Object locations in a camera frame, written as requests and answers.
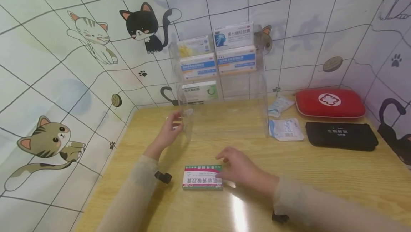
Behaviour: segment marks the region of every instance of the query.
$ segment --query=black pouch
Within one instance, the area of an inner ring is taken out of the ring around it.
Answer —
[[[368,124],[307,122],[305,129],[314,146],[373,151],[378,145]]]

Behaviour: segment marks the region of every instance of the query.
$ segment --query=medicine box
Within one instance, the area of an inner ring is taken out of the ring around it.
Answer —
[[[205,81],[183,85],[182,91],[187,102],[201,102],[218,99],[216,81]]]
[[[186,166],[182,179],[182,189],[222,190],[222,178],[215,177],[221,170],[221,165]]]
[[[216,51],[254,45],[254,22],[218,27],[213,37]]]
[[[217,74],[214,53],[181,58],[180,67],[184,80],[204,79]]]
[[[220,75],[256,70],[256,48],[244,46],[217,52]]]
[[[209,35],[178,41],[177,46],[182,58],[210,53],[212,50]]]

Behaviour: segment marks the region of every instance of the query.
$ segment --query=plastic packet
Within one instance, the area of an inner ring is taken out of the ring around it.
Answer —
[[[279,118],[281,113],[292,105],[295,101],[288,100],[286,97],[279,96],[277,99],[268,107],[268,115],[275,118]]]
[[[304,139],[296,118],[268,120],[268,132],[279,141],[300,141]]]

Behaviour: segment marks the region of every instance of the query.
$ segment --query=wallpaper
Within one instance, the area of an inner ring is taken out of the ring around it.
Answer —
[[[384,0],[350,61],[342,88],[355,90],[367,116],[411,169],[411,0]]]
[[[133,113],[178,104],[168,44],[214,27],[264,27],[269,96],[350,87],[376,124],[384,99],[410,109],[409,3],[0,0],[2,230],[74,230]],[[403,137],[410,112],[394,106],[385,122]]]

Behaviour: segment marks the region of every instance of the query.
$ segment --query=clear acrylic shelf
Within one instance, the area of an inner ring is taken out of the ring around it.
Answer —
[[[205,80],[184,80],[176,42],[169,52],[175,78],[177,99],[182,112],[184,132],[189,140],[208,138],[268,137],[267,86],[265,83],[264,43],[262,27],[254,25],[256,70],[240,74],[219,75]],[[192,104],[186,101],[185,84],[217,82],[219,98]]]

